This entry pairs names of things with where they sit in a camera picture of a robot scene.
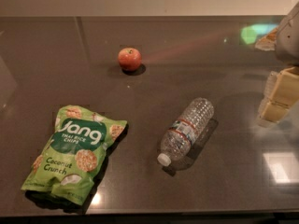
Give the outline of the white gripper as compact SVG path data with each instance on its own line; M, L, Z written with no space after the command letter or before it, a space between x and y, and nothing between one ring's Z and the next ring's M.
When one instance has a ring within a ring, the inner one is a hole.
M299 65L299 2L279 24L277 58L289 65ZM280 72L272 71L266 81L264 96L258 108L257 123L262 127L278 124L299 100L299 68L294 66Z

